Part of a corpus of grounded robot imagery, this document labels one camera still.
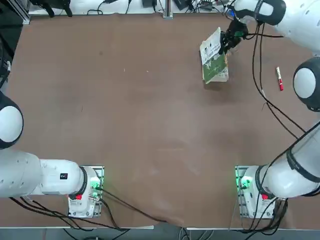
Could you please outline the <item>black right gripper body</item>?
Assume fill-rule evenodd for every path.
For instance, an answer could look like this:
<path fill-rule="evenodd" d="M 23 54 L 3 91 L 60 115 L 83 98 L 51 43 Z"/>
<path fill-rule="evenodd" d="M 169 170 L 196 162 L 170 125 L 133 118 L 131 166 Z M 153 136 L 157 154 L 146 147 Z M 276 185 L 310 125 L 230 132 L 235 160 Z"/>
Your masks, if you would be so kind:
<path fill-rule="evenodd" d="M 245 40 L 248 36 L 247 25 L 238 21 L 232 20 L 226 30 L 226 40 Z"/>

